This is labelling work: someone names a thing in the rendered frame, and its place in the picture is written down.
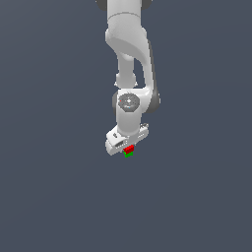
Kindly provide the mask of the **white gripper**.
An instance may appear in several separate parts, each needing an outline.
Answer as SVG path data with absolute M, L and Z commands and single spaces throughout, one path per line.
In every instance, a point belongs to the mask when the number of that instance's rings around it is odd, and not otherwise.
M 117 127 L 114 127 L 106 134 L 105 147 L 106 151 L 111 155 L 115 155 L 117 153 L 122 153 L 124 155 L 125 148 L 134 145 L 135 146 L 145 139 L 149 135 L 149 124 L 144 123 L 140 125 L 139 132 L 134 136 L 122 136 Z

